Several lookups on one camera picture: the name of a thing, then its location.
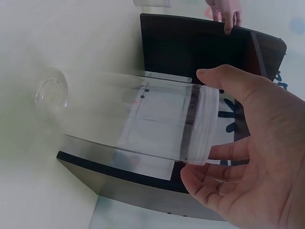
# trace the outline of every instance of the hand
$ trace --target hand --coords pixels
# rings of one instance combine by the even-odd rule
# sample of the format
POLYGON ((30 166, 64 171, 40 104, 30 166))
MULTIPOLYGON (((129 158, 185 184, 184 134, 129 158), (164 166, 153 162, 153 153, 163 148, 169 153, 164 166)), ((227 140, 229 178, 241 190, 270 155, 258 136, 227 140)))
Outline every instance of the hand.
POLYGON ((186 165, 189 193, 225 220, 245 229, 305 225, 305 102, 261 76, 223 65, 198 70, 208 86, 244 106, 250 136, 214 146, 210 159, 248 165, 186 165))
POLYGON ((239 0, 205 0, 211 7, 213 20, 219 21, 219 13, 224 22, 225 34, 230 34, 233 26, 242 25, 242 7, 239 0))

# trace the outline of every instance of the finger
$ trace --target finger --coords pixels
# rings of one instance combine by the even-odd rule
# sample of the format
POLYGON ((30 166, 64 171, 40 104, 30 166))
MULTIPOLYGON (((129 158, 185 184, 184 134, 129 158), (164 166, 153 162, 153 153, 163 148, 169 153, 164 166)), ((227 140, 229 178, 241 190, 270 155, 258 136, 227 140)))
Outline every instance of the finger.
POLYGON ((192 197, 211 210, 218 210, 219 203, 223 197, 218 194, 217 187, 204 185, 187 168, 181 170, 181 180, 192 197))
POLYGON ((207 163, 204 166, 186 165, 185 167, 197 174, 199 180, 209 176, 221 182, 238 182, 243 178, 247 165, 222 166, 207 163))
POLYGON ((235 15, 236 15, 236 26, 242 26, 242 23, 243 23, 242 12, 238 11, 235 13, 235 15))
POLYGON ((244 176, 247 165, 222 166, 210 164, 206 171, 206 176, 223 182, 238 182, 244 176))
POLYGON ((229 194, 230 192, 233 192, 236 188, 237 184, 234 183, 222 183, 219 186, 218 193, 220 196, 225 196, 229 194))
POLYGON ((240 161, 249 159, 248 144, 250 137, 237 142, 213 146, 209 155, 210 160, 240 161))
POLYGON ((213 21, 219 22, 219 10, 216 7, 211 7, 211 9, 212 9, 213 21))
POLYGON ((248 99, 257 97, 263 86, 273 83, 258 75, 247 73, 230 65, 221 65, 213 69, 197 71, 198 79, 207 86, 222 89, 245 105, 248 99))
POLYGON ((222 14, 222 18, 224 18, 224 33, 229 35, 233 29, 233 17, 234 13, 226 12, 222 14))
POLYGON ((221 22, 225 23, 225 17, 221 14, 221 22))
POLYGON ((236 25, 236 13, 233 15, 233 25, 236 25))

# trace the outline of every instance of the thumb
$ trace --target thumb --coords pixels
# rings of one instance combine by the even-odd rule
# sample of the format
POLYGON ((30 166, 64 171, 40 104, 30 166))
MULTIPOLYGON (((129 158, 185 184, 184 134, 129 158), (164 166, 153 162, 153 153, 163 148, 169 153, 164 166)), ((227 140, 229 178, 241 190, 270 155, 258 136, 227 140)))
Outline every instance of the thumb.
POLYGON ((253 96, 260 96, 262 86, 274 87, 270 80, 247 73, 230 65, 197 71, 198 79, 209 87, 222 89, 237 99, 242 105, 253 96))
POLYGON ((227 13, 222 13, 221 17, 224 19, 224 33, 229 35, 233 29, 233 17, 234 13, 232 12, 227 12, 227 13))

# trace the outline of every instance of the clear plastic container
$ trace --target clear plastic container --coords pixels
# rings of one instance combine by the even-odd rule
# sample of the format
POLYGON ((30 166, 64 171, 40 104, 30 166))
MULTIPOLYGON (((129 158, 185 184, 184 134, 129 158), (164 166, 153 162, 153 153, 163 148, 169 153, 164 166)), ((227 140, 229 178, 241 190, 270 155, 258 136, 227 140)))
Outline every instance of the clear plastic container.
POLYGON ((120 152, 205 164, 216 132, 218 90, 164 74, 96 73, 80 86, 80 73, 63 72, 73 79, 62 121, 67 135, 120 152))

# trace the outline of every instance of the transparent cylinder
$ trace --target transparent cylinder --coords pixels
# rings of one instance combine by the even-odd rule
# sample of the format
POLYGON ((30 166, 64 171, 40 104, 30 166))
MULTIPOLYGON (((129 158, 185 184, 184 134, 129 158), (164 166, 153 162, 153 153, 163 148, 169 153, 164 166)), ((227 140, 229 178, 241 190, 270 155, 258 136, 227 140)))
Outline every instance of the transparent cylinder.
POLYGON ((75 83, 80 74, 63 72, 73 79, 61 122, 66 134, 121 151, 205 164, 216 131, 218 90, 114 73, 92 74, 80 85, 75 83))

